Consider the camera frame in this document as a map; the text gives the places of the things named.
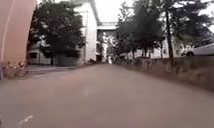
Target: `white car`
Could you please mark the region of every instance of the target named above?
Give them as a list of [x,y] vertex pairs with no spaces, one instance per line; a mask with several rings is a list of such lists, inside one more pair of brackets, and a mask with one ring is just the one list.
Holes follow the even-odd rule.
[[182,52],[182,56],[205,56],[214,55],[214,39],[203,40],[194,48]]

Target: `tree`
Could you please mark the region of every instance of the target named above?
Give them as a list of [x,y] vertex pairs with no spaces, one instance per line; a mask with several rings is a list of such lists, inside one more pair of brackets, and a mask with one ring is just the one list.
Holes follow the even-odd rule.
[[52,56],[77,52],[77,48],[85,45],[85,40],[81,32],[82,17],[74,8],[75,5],[69,2],[43,1],[33,15],[30,42],[35,37],[44,40],[49,44],[45,51],[49,51]]
[[180,7],[172,6],[170,9],[173,35],[183,40],[183,43],[189,43],[188,45],[194,45],[199,40],[209,38],[212,35],[209,27],[213,25],[214,18],[200,14],[201,10],[207,8],[209,2],[177,3]]
[[115,44],[115,53],[119,56],[122,53],[126,53],[128,58],[128,53],[130,52],[129,47],[129,23],[131,19],[131,11],[127,6],[126,2],[121,4],[120,14],[118,15],[118,24],[116,30],[116,40],[117,44]]
[[134,12],[133,40],[146,55],[147,49],[158,47],[163,36],[162,23],[159,21],[161,12],[158,8],[143,0],[135,2]]

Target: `asphalt road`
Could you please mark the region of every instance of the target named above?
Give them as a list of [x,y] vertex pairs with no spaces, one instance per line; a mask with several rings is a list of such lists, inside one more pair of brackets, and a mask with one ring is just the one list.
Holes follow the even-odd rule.
[[3,128],[214,128],[214,94],[113,65],[0,83]]

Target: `wall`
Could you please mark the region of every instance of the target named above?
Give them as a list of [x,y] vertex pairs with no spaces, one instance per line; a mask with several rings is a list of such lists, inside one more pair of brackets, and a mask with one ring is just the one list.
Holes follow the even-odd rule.
[[[30,53],[36,53],[36,58],[30,58]],[[39,51],[39,49],[32,49],[28,51],[28,59],[29,64],[44,64],[44,65],[50,65],[51,64],[51,58],[46,58],[44,54]]]
[[93,59],[96,60],[96,41],[97,41],[97,21],[94,15],[94,11],[89,4],[88,8],[88,21],[86,31],[86,61]]
[[0,0],[0,67],[25,61],[35,4],[36,0]]
[[[89,9],[89,3],[83,3],[81,6],[77,6],[75,8],[76,12],[79,12],[79,14],[82,16],[82,23],[83,23],[83,28],[81,29],[83,36],[87,36],[87,19],[88,19],[88,11]],[[81,50],[81,57],[80,57],[80,61],[81,63],[85,62],[85,47],[82,48]]]
[[66,55],[56,55],[54,56],[54,65],[59,67],[70,67],[80,65],[80,60],[74,57],[67,57]]
[[196,87],[214,91],[214,56],[176,58],[174,67],[169,59],[118,59],[117,64],[157,76],[188,82]]

